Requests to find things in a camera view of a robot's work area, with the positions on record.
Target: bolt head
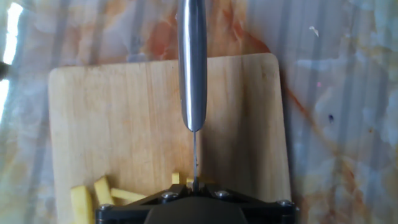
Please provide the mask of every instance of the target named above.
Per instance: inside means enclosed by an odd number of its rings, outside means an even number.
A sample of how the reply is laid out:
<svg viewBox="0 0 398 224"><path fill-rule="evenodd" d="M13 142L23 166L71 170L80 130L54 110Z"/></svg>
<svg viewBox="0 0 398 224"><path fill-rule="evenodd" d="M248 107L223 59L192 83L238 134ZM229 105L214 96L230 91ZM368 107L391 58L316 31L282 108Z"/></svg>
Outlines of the bolt head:
<svg viewBox="0 0 398 224"><path fill-rule="evenodd" d="M103 204L103 205L100 205L100 206L99 206L99 209L102 210L102 211L104 211L104 210L110 209L110 208L112 208L112 207L114 207L114 205L111 205L111 204Z"/></svg>
<svg viewBox="0 0 398 224"><path fill-rule="evenodd" d="M216 191L215 194L218 198L225 198L229 196L229 193L225 190Z"/></svg>
<svg viewBox="0 0 398 224"><path fill-rule="evenodd" d="M294 204L290 200L279 200L277 203L281 206L292 206Z"/></svg>
<svg viewBox="0 0 398 224"><path fill-rule="evenodd" d="M170 198L176 198L176 197L178 197L178 194L174 193L174 192L164 192L162 194L162 198L164 198L164 199L170 199Z"/></svg>

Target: marble surface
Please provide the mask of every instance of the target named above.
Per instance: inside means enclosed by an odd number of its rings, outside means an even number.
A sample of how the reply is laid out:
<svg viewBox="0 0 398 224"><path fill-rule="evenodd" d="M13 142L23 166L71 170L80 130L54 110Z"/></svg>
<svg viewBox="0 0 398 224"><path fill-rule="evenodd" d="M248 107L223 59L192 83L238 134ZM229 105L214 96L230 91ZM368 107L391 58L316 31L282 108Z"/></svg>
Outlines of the marble surface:
<svg viewBox="0 0 398 224"><path fill-rule="evenodd" d="M0 222L55 223L49 71L176 58L176 0L16 2L24 10L0 123ZM398 2L206 6L211 57L278 56L300 223L398 223ZM3 41L5 10L0 26Z"/></svg>

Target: kitchen counter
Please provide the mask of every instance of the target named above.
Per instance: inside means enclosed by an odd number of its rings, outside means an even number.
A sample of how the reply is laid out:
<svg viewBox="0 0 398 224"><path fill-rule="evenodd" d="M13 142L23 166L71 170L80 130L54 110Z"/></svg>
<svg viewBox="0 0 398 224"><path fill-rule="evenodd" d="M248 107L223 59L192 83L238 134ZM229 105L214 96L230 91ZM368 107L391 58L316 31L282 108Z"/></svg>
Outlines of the kitchen counter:
<svg viewBox="0 0 398 224"><path fill-rule="evenodd" d="M0 222L55 223L49 72L177 58L176 0L16 3L0 12L2 60L12 62L0 83ZM397 223L398 2L206 6L209 57L271 51L279 59L301 222Z"/></svg>

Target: raw potato strip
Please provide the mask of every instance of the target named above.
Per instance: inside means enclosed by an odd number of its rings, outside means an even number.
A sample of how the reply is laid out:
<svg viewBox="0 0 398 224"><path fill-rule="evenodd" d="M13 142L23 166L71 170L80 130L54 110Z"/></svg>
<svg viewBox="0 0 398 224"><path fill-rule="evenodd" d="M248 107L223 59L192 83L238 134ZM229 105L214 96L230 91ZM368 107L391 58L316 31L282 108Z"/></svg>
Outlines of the raw potato strip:
<svg viewBox="0 0 398 224"><path fill-rule="evenodd" d="M70 189L72 209L76 224L94 224L93 203L86 186Z"/></svg>
<svg viewBox="0 0 398 224"><path fill-rule="evenodd" d="M145 195L128 192L128 191L120 190L120 189L111 189L111 195L112 195L112 197L121 198L124 200L128 200L130 202L136 202L138 200L146 198Z"/></svg>
<svg viewBox="0 0 398 224"><path fill-rule="evenodd" d="M180 184L180 173L175 172L172 174L172 184Z"/></svg>
<svg viewBox="0 0 398 224"><path fill-rule="evenodd" d="M106 179L106 176L101 177L100 180L97 180L97 182L94 183L94 189L100 205L114 205L114 201L111 196L111 188L109 187L109 182Z"/></svg>

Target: cutting board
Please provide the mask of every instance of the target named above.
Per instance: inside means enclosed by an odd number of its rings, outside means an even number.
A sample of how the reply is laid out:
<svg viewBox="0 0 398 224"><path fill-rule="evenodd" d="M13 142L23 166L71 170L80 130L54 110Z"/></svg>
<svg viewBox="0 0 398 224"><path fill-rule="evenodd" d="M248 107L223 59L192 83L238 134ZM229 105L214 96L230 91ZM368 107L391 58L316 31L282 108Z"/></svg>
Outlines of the cutting board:
<svg viewBox="0 0 398 224"><path fill-rule="evenodd" d="M73 221L70 189L93 192L103 175L112 187L145 195L170 187L172 172L193 175L177 61L58 68L49 100L59 223ZM198 164L202 177L227 188L268 202L290 199L274 55L208 59Z"/></svg>

